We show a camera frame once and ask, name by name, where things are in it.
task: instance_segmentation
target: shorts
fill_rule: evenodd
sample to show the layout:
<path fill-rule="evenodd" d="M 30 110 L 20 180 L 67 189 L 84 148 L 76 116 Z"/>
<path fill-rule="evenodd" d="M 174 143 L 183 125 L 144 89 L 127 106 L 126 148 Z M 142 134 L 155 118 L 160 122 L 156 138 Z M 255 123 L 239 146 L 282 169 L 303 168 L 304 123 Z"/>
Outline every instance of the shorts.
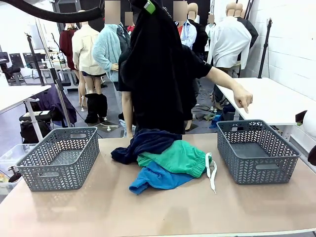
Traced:
<path fill-rule="evenodd" d="M 106 75 L 106 73 L 103 73 L 103 74 L 101 74 L 101 75 L 91 75 L 91 74 L 88 74 L 88 73 L 82 71 L 82 75 L 84 75 L 85 77 L 96 77 L 96 78 L 100 78 L 100 77 Z"/>

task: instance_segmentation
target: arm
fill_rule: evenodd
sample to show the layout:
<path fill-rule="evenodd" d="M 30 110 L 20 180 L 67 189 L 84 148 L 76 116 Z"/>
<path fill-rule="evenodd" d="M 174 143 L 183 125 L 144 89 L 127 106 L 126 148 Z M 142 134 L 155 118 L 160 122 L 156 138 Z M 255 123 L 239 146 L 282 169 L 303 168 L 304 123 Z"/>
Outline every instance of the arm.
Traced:
<path fill-rule="evenodd" d="M 194 42 L 196 41 L 196 37 L 197 37 L 197 30 L 195 28 L 195 26 L 190 25 L 190 28 L 188 30 L 188 35 L 186 39 L 182 39 L 181 43 L 186 45 L 189 48 L 192 48 L 192 45 L 194 44 Z"/>
<path fill-rule="evenodd" d="M 128 137 L 133 137 L 132 133 L 132 123 L 133 123 L 133 103 L 131 92 L 122 92 L 122 107 L 123 115 L 126 123 L 126 132 Z"/>
<path fill-rule="evenodd" d="M 82 41 L 81 39 L 78 39 L 76 35 L 73 36 L 72 39 L 73 44 L 73 62 L 76 69 L 79 69 L 79 57 L 80 57 L 80 51 L 82 50 Z"/>
<path fill-rule="evenodd" d="M 93 44 L 92 57 L 106 72 L 110 72 L 112 63 L 105 57 L 106 53 L 106 39 L 102 32 Z"/>
<path fill-rule="evenodd" d="M 256 28 L 251 24 L 250 21 L 248 21 L 248 23 L 247 23 L 247 29 L 248 29 L 249 33 L 251 34 L 250 48 L 252 48 L 253 45 L 255 44 L 255 41 L 258 38 L 258 32 L 257 32 Z"/>
<path fill-rule="evenodd" d="M 215 84 L 230 89 L 234 93 L 234 99 L 239 108 L 244 108 L 248 113 L 248 106 L 252 103 L 252 94 L 246 91 L 242 85 L 232 79 L 228 74 L 223 71 L 212 67 L 206 78 Z"/>

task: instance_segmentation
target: table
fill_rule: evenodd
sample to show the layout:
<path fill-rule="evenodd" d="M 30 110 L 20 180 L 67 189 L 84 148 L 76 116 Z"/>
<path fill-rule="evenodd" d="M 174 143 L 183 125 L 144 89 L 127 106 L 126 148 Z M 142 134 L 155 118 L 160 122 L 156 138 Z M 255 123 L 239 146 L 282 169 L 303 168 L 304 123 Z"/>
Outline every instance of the table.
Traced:
<path fill-rule="evenodd" d="M 241 186 L 219 156 L 217 134 L 183 139 L 212 152 L 217 194 L 204 174 L 174 190 L 147 189 L 137 196 L 128 186 L 140 167 L 114 162 L 110 155 L 129 139 L 100 139 L 100 154 L 81 189 L 32 193 L 21 181 L 0 204 L 1 236 L 18 230 L 24 237 L 233 237 L 316 230 L 316 174 L 302 161 L 288 184 Z"/>
<path fill-rule="evenodd" d="M 234 120 L 241 115 L 244 119 L 261 119 L 269 125 L 282 125 L 282 136 L 286 140 L 290 139 L 293 125 L 296 125 L 295 115 L 316 107 L 316 101 L 269 78 L 238 78 L 236 81 L 253 94 L 253 103 L 247 114 L 236 105 L 233 92 L 219 86 L 236 109 Z"/>
<path fill-rule="evenodd" d="M 30 112 L 30 117 L 34 125 L 36 135 L 41 141 L 43 139 L 37 120 L 35 119 L 34 112 L 32 110 L 31 96 L 36 95 L 42 91 L 51 88 L 50 85 L 40 86 L 40 85 L 22 85 L 22 86 L 8 86 L 3 88 L 0 93 L 0 114 L 22 104 L 25 102 L 28 111 Z"/>

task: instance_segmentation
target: gray plastic basket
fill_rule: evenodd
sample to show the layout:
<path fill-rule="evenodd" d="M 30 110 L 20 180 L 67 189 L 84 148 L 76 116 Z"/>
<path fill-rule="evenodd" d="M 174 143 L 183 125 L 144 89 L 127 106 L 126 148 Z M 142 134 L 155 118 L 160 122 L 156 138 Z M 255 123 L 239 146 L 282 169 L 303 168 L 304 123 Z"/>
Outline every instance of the gray plastic basket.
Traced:
<path fill-rule="evenodd" d="M 96 127 L 58 128 L 16 167 L 31 191 L 75 190 L 82 187 L 99 152 Z"/>
<path fill-rule="evenodd" d="M 217 148 L 237 184 L 290 181 L 301 154 L 265 122 L 240 120 L 217 125 Z"/>

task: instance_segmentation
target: light blue shirt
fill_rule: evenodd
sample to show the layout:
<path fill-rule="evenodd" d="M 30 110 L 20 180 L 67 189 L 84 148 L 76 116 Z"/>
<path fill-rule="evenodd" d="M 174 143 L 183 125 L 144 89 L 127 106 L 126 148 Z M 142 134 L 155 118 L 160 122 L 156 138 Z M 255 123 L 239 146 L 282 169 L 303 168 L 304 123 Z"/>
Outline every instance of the light blue shirt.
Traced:
<path fill-rule="evenodd" d="M 189 21 L 184 22 L 180 35 L 181 43 L 192 49 L 192 45 L 196 41 L 196 37 L 197 30 L 195 26 L 192 25 Z"/>

